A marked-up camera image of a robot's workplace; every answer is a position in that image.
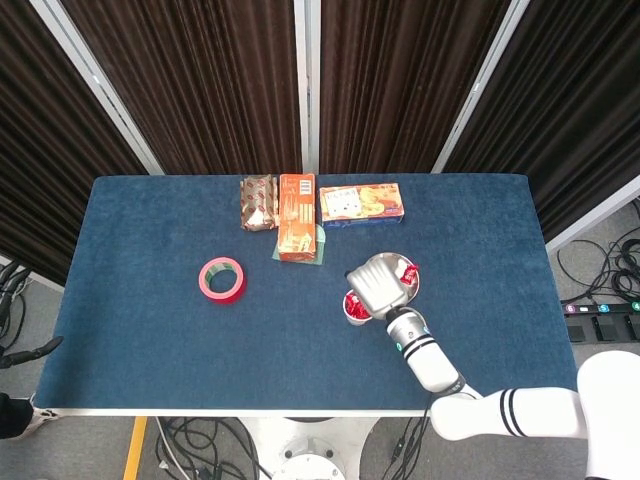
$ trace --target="person's foot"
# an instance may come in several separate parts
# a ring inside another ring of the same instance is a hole
[[[31,422],[29,422],[27,428],[24,429],[24,432],[22,432],[17,437],[14,437],[12,440],[19,440],[21,438],[28,437],[45,423],[52,422],[60,418],[60,415],[55,413],[53,410],[35,407],[33,405],[33,395],[29,399],[29,402],[31,403],[31,407],[33,408],[33,416],[31,417]]]

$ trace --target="red candy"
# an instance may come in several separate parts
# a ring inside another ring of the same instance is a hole
[[[351,315],[354,318],[357,318],[358,320],[364,320],[371,316],[369,315],[369,312],[367,312],[367,309],[364,308],[364,304],[360,301],[358,296],[353,292],[347,293],[346,309],[349,315]]]
[[[418,266],[409,265],[404,271],[404,274],[402,275],[402,278],[400,279],[400,281],[405,285],[413,285],[413,283],[416,281],[417,278],[418,278]]]

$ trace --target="red tape roll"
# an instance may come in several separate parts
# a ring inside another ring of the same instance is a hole
[[[223,270],[232,270],[236,274],[236,283],[226,292],[215,292],[211,290],[211,279]],[[238,262],[229,257],[217,257],[207,262],[198,277],[198,283],[202,293],[212,302],[233,303],[238,300],[247,287],[244,271]]]

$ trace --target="cardboard box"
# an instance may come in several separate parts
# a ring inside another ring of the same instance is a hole
[[[316,255],[316,182],[313,174],[280,175],[280,260],[299,262]]]
[[[399,223],[404,206],[397,183],[323,187],[320,189],[322,226]]]

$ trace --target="dark brown curtain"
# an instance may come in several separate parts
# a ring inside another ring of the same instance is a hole
[[[639,175],[639,6],[532,0],[446,170],[528,175],[547,240]]]
[[[508,4],[323,1],[320,171],[430,171]]]
[[[64,284],[93,180],[146,172],[29,2],[0,25],[0,252]]]
[[[301,170],[291,1],[62,3],[167,173]]]

